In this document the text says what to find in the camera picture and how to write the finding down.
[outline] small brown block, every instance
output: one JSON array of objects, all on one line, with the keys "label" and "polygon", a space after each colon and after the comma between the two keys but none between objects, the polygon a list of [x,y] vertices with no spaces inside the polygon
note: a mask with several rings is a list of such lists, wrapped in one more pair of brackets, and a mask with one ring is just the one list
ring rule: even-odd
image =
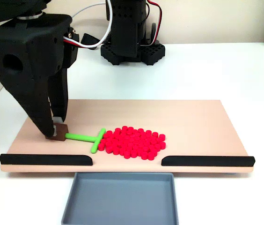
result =
[{"label": "small brown block", "polygon": [[53,137],[46,137],[46,139],[64,142],[66,140],[66,133],[68,133],[67,124],[54,123],[54,125],[56,126],[57,135]]}]

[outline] pile of red pieces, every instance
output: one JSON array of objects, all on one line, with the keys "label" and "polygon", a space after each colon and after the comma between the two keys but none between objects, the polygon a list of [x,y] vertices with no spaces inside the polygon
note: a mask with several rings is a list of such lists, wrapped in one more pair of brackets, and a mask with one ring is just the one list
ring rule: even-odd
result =
[{"label": "pile of red pieces", "polygon": [[152,132],[151,130],[138,130],[133,127],[123,126],[116,128],[114,132],[107,131],[98,146],[99,151],[108,154],[130,157],[141,157],[143,160],[154,160],[160,150],[165,149],[165,135]]}]

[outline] green plastic stick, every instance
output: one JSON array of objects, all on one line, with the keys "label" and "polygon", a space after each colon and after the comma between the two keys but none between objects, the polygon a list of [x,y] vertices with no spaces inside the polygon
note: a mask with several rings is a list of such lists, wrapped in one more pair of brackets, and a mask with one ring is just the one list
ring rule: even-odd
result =
[{"label": "green plastic stick", "polygon": [[86,135],[74,135],[74,134],[66,134],[66,139],[72,139],[77,141],[83,141],[83,142],[95,142],[97,140],[97,137],[91,137]]},{"label": "green plastic stick", "polygon": [[98,137],[97,137],[97,139],[96,139],[96,141],[94,142],[93,147],[90,150],[91,153],[95,154],[96,151],[98,151],[98,145],[99,145],[100,141],[102,140],[103,135],[105,133],[106,133],[106,129],[105,128],[102,128],[101,131],[100,131],[100,133],[99,133],[99,135],[98,135]]}]

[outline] black rubber strip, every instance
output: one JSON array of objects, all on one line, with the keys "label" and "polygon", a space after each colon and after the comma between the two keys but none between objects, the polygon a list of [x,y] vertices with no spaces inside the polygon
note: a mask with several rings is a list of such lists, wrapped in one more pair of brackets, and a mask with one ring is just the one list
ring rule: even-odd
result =
[{"label": "black rubber strip", "polygon": [[85,155],[1,154],[2,165],[93,165]]},{"label": "black rubber strip", "polygon": [[252,167],[253,156],[166,156],[162,166],[232,166]]}]

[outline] mounting hole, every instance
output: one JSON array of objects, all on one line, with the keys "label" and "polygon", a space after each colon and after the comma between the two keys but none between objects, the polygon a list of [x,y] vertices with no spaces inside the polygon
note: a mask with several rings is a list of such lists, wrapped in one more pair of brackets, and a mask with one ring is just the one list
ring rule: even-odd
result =
[{"label": "mounting hole", "polygon": [[5,55],[3,57],[3,67],[14,73],[23,71],[23,64],[21,60],[15,55],[11,54]]}]

